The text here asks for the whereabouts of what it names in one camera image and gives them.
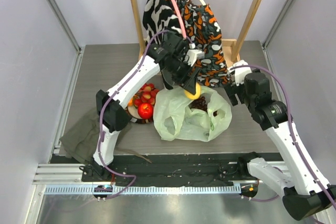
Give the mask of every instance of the patterned cloth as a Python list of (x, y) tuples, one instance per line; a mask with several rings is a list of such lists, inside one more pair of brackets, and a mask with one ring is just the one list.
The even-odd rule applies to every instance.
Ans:
[[(205, 58), (198, 60), (198, 80), (205, 86), (223, 87), (230, 81), (222, 50), (222, 32), (209, 5), (195, 5), (191, 0), (176, 0), (183, 18), (187, 36), (198, 49), (205, 52)], [(148, 0), (143, 15), (143, 25), (148, 39), (165, 28), (181, 34), (177, 16), (170, 0)]]

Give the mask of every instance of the translucent plastic bag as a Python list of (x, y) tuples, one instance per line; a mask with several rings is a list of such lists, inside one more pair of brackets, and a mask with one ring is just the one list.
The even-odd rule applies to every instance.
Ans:
[(163, 140), (179, 138), (208, 142), (229, 127), (232, 119), (229, 103), (217, 91), (205, 86), (202, 86), (201, 96), (207, 102), (207, 112), (190, 109), (188, 105), (192, 100), (185, 96), (181, 87), (157, 93), (153, 119)]

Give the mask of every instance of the floor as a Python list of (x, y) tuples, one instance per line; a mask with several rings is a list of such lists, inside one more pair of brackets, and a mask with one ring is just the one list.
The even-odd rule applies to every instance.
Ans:
[[(266, 185), (259, 187), (256, 198), (275, 196)], [(47, 195), (37, 223), (313, 223), (311, 219), (292, 219), (280, 198), (264, 203), (229, 194), (129, 195), (88, 203), (91, 199), (91, 195)]]
[[(132, 69), (138, 55), (138, 44), (86, 46), (66, 131), (95, 106), (98, 90), (108, 90)], [(240, 57), (248, 63), (267, 67), (258, 41), (246, 41), (240, 51)], [(151, 82), (159, 88), (163, 87), (161, 76), (155, 76)], [(224, 89), (216, 90), (228, 101)], [(208, 143), (164, 141), (161, 140), (153, 124), (131, 123), (120, 136), (118, 147), (131, 149), (140, 154), (278, 152), (273, 142), (251, 119), (244, 105), (232, 107), (232, 114), (230, 127)]]

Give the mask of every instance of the red apple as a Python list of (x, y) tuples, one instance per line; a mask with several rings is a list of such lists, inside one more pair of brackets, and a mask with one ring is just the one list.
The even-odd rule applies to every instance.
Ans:
[(151, 87), (152, 90), (154, 89), (154, 84), (149, 83), (148, 86)]
[(148, 91), (144, 91), (142, 93), (142, 97), (144, 97), (146, 100), (148, 100), (151, 97), (151, 94)]
[(142, 119), (149, 119), (153, 116), (154, 108), (149, 103), (142, 103), (138, 107), (138, 114)]
[(152, 90), (152, 88), (149, 87), (149, 86), (146, 86), (146, 87), (144, 87), (144, 89), (143, 89), (143, 91), (148, 91), (148, 92), (150, 92), (151, 90)]
[(142, 101), (140, 99), (135, 99), (133, 101), (133, 104), (134, 104), (135, 107), (139, 107), (142, 104)]
[(153, 98), (156, 97), (156, 92), (154, 90), (151, 91), (151, 97), (153, 97)]
[(151, 97), (150, 99), (148, 99), (148, 103), (150, 103), (151, 105), (155, 104), (155, 98)]

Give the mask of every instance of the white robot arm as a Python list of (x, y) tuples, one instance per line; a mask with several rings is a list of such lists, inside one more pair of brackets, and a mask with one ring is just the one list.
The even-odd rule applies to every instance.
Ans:
[(93, 155), (94, 160), (103, 165), (113, 161), (113, 151), (120, 131), (129, 122), (124, 111), (129, 100), (137, 91), (160, 70), (171, 72), (175, 83), (194, 94), (198, 70), (192, 71), (197, 59), (204, 57), (204, 52), (195, 49), (194, 44), (188, 44), (181, 37), (168, 33), (163, 45), (152, 44), (148, 50), (149, 55), (142, 56), (134, 68), (115, 86), (107, 92), (100, 90), (97, 95), (97, 111), (100, 114), (103, 105), (113, 95), (113, 100), (103, 113), (104, 140), (100, 143), (100, 150)]
[(296, 220), (327, 209), (333, 205), (332, 201), (335, 202), (336, 185), (330, 185), (316, 167), (294, 121), (288, 116), (287, 106), (272, 100), (269, 79), (260, 71), (252, 71), (244, 65), (248, 64), (242, 60), (229, 69), (234, 82), (227, 86), (226, 92), (233, 105), (238, 103), (236, 95), (241, 103), (246, 104), (253, 120), (276, 145), (291, 177), (268, 165), (256, 153), (249, 153), (238, 160), (240, 172), (262, 180), (273, 189)]

